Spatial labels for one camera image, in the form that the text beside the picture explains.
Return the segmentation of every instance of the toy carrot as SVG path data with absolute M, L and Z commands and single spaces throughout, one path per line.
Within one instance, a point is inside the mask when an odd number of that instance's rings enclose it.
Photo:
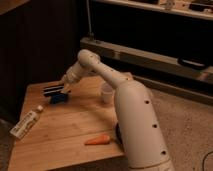
M 100 135 L 98 137 L 95 137 L 95 138 L 92 138 L 92 139 L 89 139 L 87 140 L 84 145 L 101 145 L 101 144 L 109 144 L 110 143 L 110 136 L 109 135 L 106 135 L 106 134 L 103 134 L 103 135 Z

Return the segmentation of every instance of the white cup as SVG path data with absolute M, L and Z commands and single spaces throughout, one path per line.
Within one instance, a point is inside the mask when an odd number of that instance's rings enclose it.
M 101 84 L 101 100 L 105 104 L 112 102 L 112 97 L 114 94 L 114 89 L 106 82 Z

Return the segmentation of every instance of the blue sponge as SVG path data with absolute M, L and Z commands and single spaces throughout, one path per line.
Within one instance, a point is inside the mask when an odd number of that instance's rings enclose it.
M 58 93 L 56 95 L 51 96 L 50 103 L 56 104 L 56 103 L 60 103 L 60 102 L 67 102 L 68 97 L 69 97 L 68 94 Z

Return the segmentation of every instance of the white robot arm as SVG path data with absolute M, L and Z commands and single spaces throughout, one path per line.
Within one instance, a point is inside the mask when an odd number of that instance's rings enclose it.
M 131 171 L 174 171 L 148 89 L 135 80 L 100 62 L 100 57 L 86 49 L 67 70 L 61 83 L 63 93 L 90 71 L 95 71 L 115 89 L 115 111 L 124 151 Z

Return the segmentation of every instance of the floor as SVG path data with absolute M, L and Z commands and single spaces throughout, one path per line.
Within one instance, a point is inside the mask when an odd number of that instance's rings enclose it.
M 213 106 L 152 90 L 153 104 L 176 171 L 201 171 L 204 156 L 213 151 Z M 0 122 L 0 171 L 6 171 L 13 139 L 11 125 Z M 205 171 L 213 170 L 213 153 L 205 162 Z M 125 157 L 73 166 L 61 171 L 125 171 Z

